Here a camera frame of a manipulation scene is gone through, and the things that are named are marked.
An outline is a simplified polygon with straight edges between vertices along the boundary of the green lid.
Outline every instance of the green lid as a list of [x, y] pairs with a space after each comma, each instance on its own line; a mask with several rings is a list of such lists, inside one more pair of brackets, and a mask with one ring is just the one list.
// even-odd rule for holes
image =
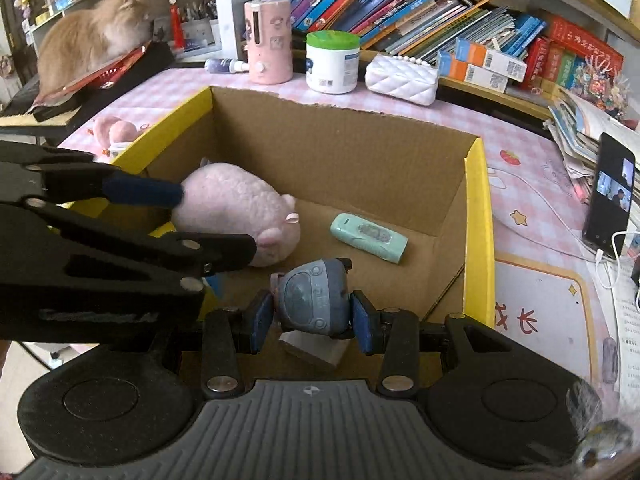
[[360, 37], [341, 30], [319, 30], [306, 35], [306, 44], [327, 50], [360, 48]]

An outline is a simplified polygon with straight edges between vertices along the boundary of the white quilted purse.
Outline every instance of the white quilted purse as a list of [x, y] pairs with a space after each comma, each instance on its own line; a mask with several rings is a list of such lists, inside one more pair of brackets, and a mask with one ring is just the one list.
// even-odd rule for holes
[[372, 92], [429, 106], [436, 100], [438, 71], [427, 63], [378, 54], [367, 66], [364, 81]]

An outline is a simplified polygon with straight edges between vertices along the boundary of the red figurine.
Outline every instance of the red figurine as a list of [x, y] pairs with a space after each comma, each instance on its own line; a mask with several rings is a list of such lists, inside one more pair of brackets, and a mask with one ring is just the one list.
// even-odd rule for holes
[[180, 13], [178, 12], [178, 6], [175, 2], [176, 0], [169, 0], [171, 4], [171, 28], [174, 32], [174, 45], [176, 48], [184, 49], [184, 34], [180, 26]]

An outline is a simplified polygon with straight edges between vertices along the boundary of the medicine box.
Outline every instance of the medicine box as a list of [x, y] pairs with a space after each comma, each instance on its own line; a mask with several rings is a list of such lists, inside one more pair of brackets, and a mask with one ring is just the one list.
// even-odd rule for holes
[[508, 78], [506, 76], [491, 72], [481, 66], [455, 59], [448, 52], [439, 52], [436, 60], [439, 76], [448, 76], [458, 81], [465, 81], [500, 92], [501, 94], [504, 94], [504, 90], [507, 88]]
[[458, 61], [481, 66], [497, 74], [524, 81], [527, 64], [517, 57], [509, 56], [499, 50], [492, 50], [479, 43], [456, 38], [456, 55]]

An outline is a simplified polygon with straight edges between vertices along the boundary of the gray textured base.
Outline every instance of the gray textured base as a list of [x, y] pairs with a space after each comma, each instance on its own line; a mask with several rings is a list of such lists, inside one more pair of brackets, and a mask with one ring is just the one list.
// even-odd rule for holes
[[237, 399], [207, 402], [176, 442], [109, 468], [37, 459], [20, 480], [489, 480], [513, 473], [445, 446], [410, 402], [365, 381], [257, 381]]

